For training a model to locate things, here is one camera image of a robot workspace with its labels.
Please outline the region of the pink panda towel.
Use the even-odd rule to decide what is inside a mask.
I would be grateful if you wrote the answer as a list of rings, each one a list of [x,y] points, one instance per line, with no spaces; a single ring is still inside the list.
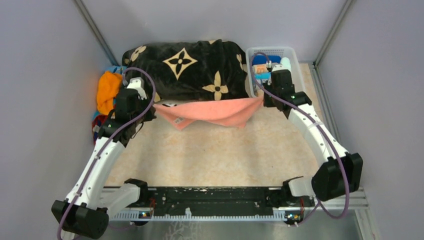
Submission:
[[[243,128],[262,106],[263,99],[261,97],[194,101],[175,106],[154,104],[156,113],[178,130],[182,130],[196,121],[224,127]]]

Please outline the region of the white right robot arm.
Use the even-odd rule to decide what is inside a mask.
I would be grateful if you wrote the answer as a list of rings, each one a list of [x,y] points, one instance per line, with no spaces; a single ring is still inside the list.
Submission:
[[[350,153],[331,135],[318,117],[311,99],[303,91],[295,91],[292,74],[287,66],[276,64],[264,88],[265,104],[274,106],[298,128],[316,158],[318,170],[313,176],[301,176],[283,183],[281,199],[295,206],[303,196],[328,201],[359,189],[363,159]]]

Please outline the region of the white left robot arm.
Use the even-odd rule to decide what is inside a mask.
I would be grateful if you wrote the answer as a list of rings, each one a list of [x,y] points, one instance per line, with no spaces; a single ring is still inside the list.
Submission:
[[[144,207],[151,195],[145,181],[130,178],[115,192],[101,198],[106,180],[129,141],[141,129],[145,118],[153,119],[156,86],[148,77],[152,93],[145,92],[141,78],[132,79],[116,96],[111,110],[98,132],[93,152],[78,181],[64,200],[56,200],[51,211],[59,223],[56,237],[99,239],[112,217],[131,204]]]

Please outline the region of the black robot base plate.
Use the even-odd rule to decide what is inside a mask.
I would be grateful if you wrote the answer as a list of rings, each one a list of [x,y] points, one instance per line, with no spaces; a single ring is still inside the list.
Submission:
[[[148,208],[155,217],[183,216],[187,209],[194,217],[262,217],[278,208],[314,205],[308,196],[290,197],[281,187],[153,187],[130,207]]]

